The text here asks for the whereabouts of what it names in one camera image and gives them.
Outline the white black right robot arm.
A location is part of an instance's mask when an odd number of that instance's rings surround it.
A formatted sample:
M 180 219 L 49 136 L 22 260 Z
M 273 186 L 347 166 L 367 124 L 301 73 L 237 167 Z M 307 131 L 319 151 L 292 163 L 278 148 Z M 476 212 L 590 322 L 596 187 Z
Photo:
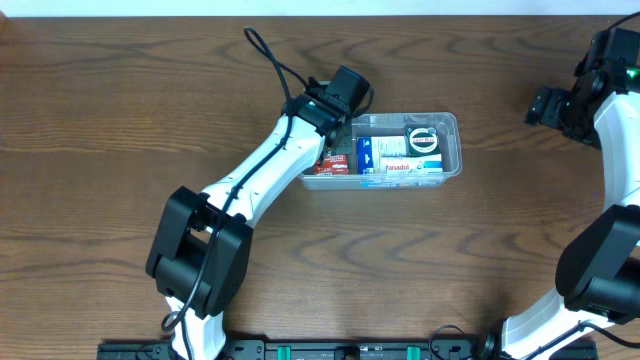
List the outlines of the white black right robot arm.
M 592 359 L 577 340 L 639 316 L 639 34 L 612 25 L 594 35 L 569 90 L 541 87 L 526 123 L 558 130 L 602 154 L 602 214 L 563 250 L 554 287 L 487 334 L 480 359 Z

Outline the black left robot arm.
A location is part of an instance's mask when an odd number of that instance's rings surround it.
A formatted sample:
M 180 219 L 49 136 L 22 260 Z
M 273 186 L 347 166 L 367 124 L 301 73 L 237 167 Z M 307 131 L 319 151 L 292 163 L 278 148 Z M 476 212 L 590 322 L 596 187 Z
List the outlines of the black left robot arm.
M 286 104 L 264 142 L 236 169 L 200 192 L 167 200 L 146 272 L 170 313 L 162 327 L 182 359 L 215 359 L 226 343 L 223 311 L 247 273 L 254 228 L 299 174 L 315 165 L 360 98 L 303 94 Z

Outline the white small carton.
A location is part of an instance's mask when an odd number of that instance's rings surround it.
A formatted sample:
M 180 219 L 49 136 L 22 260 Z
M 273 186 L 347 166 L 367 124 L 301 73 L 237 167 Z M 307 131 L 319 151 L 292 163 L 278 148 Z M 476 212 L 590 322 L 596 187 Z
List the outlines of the white small carton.
M 381 174 L 431 174 L 442 173 L 441 155 L 420 157 L 382 157 L 378 170 Z

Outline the green round sachet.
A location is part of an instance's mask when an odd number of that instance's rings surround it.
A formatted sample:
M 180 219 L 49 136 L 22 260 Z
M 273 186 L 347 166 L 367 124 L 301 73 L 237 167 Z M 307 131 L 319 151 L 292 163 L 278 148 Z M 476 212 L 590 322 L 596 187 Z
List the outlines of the green round sachet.
M 409 125 L 404 127 L 407 154 L 411 157 L 440 155 L 440 143 L 435 127 Z

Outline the red packet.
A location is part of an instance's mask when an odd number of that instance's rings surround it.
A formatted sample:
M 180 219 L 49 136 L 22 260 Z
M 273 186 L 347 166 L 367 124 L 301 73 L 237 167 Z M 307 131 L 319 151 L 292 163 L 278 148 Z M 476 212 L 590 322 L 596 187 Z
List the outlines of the red packet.
M 318 160 L 314 166 L 315 175 L 349 175 L 349 165 L 346 155 L 326 155 Z

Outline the blue fever patch box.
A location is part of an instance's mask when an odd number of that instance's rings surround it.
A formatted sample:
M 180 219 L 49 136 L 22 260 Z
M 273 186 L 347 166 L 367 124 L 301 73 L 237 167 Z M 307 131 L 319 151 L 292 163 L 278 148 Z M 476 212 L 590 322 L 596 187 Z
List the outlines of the blue fever patch box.
M 404 157 L 407 155 L 405 137 L 358 137 L 356 153 L 359 174 L 379 174 L 378 167 L 382 157 Z

